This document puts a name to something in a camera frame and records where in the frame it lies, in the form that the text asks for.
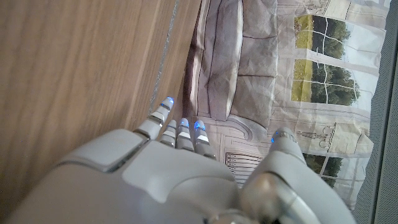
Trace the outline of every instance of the robot finger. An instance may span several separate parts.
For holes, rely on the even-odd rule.
[[[185,149],[193,152],[193,144],[191,142],[191,136],[189,132],[188,120],[182,118],[178,126],[177,143],[175,145],[177,149]]]
[[[160,137],[160,142],[166,144],[170,147],[175,147],[175,133],[176,133],[177,123],[175,120],[171,120],[167,125],[166,130]]]
[[[194,125],[195,129],[195,152],[207,158],[216,160],[213,148],[210,146],[209,139],[207,138],[206,128],[203,121],[198,120]]]
[[[159,107],[151,113],[147,119],[135,130],[151,140],[155,140],[159,135],[159,131],[165,123],[171,109],[173,108],[174,100],[167,97]]]

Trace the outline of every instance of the tree image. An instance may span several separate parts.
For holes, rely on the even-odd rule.
[[[317,65],[316,63],[313,63],[312,67],[312,81],[323,83],[326,77],[326,69],[326,83],[340,85],[328,85],[327,91],[329,104],[349,106],[354,103],[357,98],[359,98],[360,92],[358,90],[354,91],[352,89],[354,87],[358,89],[359,86],[357,83],[354,83],[354,80],[350,79],[351,74],[349,71],[340,67],[324,64]],[[312,85],[311,92],[311,102],[326,103],[326,90],[324,85]]]

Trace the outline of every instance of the white robotic hand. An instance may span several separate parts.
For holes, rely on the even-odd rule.
[[[171,120],[156,141],[173,103],[166,98],[134,132],[111,131],[65,156],[8,223],[355,223],[290,130],[274,134],[239,189],[202,121],[190,130]]]

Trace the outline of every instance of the blue led light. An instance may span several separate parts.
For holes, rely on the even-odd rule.
[[[189,128],[189,123],[188,122],[185,124],[185,122],[181,121],[181,125],[184,125],[184,126]]]
[[[195,125],[194,125],[194,127],[193,128],[195,128],[195,130],[196,129],[198,129],[198,128],[200,128],[200,124],[199,124],[199,122],[197,121],[197,122],[195,122]]]
[[[169,101],[174,104],[174,99],[172,97],[168,96],[167,99],[169,99]]]

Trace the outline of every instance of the wood grain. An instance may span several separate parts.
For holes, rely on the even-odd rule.
[[[177,96],[199,1],[179,1],[159,103]],[[0,3],[0,220],[52,164],[147,116],[175,1]]]

